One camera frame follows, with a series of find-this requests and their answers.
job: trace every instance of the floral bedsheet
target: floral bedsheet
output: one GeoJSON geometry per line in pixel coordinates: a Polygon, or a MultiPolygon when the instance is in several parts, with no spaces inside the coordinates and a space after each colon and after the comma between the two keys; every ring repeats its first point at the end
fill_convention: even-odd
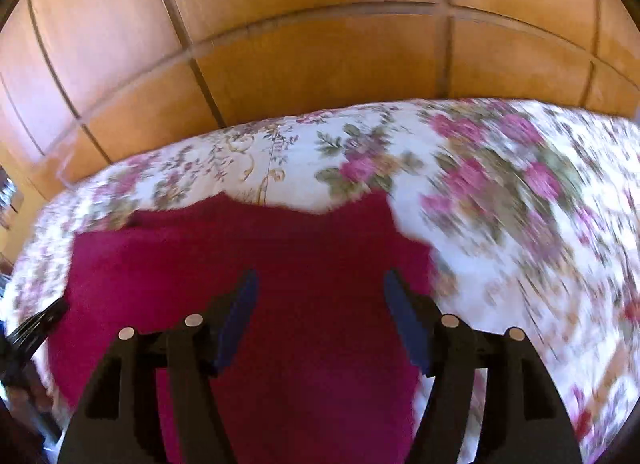
{"type": "MultiPolygon", "coordinates": [[[[539,102],[411,100],[242,124],[59,195],[16,264],[3,316],[11,329],[61,296],[74,234],[121,227],[137,208],[224,190],[322,211],[383,189],[400,230],[437,250],[441,310],[482,330],[526,330],[592,462],[640,396],[639,154],[633,123],[539,102]]],[[[473,459],[485,386],[478,372],[460,462],[473,459]]]]}

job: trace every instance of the silver screw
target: silver screw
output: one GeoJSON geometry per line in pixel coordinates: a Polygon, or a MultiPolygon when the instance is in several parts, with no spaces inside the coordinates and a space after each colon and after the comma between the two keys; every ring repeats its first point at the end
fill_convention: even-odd
{"type": "Polygon", "coordinates": [[[202,316],[200,314],[189,314],[184,319],[184,324],[187,327],[197,327],[202,323],[202,316]]]}
{"type": "Polygon", "coordinates": [[[509,337],[516,341],[524,341],[524,338],[526,338],[524,330],[517,327],[512,327],[509,329],[509,337]]]}
{"type": "Polygon", "coordinates": [[[453,314],[445,314],[440,322],[447,328],[455,329],[458,325],[460,325],[460,320],[453,316],[453,314]]]}
{"type": "Polygon", "coordinates": [[[124,327],[120,332],[118,332],[118,338],[123,341],[133,338],[133,335],[136,333],[132,327],[124,327]]]}

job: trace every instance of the wood panel wall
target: wood panel wall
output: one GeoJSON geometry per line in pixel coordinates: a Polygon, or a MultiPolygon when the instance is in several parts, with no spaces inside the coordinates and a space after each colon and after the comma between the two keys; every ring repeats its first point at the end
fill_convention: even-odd
{"type": "Polygon", "coordinates": [[[376,100],[535,98],[631,117],[620,0],[20,0],[0,141],[46,197],[219,127],[376,100]]]}

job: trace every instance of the magenta garment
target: magenta garment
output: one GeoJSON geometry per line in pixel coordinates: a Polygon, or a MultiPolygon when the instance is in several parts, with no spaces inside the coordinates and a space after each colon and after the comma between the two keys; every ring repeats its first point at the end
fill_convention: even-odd
{"type": "MultiPolygon", "coordinates": [[[[166,220],[161,212],[155,225],[151,216],[141,227],[76,237],[70,310],[49,339],[63,395],[78,404],[121,328],[171,327],[253,267],[257,307],[233,364],[212,380],[238,462],[402,462],[418,371],[386,309],[382,281],[397,267],[427,292],[430,248],[396,232],[384,194],[325,215],[228,198],[206,207],[207,220],[185,211],[166,220]]],[[[168,459],[180,463],[166,372],[158,384],[168,459]]]]}

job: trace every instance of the floral fabric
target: floral fabric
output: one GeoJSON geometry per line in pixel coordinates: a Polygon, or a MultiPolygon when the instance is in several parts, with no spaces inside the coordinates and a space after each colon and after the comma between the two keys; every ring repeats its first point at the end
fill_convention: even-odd
{"type": "MultiPolygon", "coordinates": [[[[135,209],[237,199],[322,211],[373,189],[438,253],[434,298],[472,327],[522,327],[565,402],[585,462],[640,396],[640,128],[539,102],[358,105],[250,123],[103,170],[41,213],[2,304],[9,328],[63,294],[76,232],[135,209]]],[[[53,386],[44,352],[40,371],[53,386]]],[[[424,411],[430,382],[416,393],[424,411]]],[[[460,462],[473,460],[478,372],[460,462]]]]}

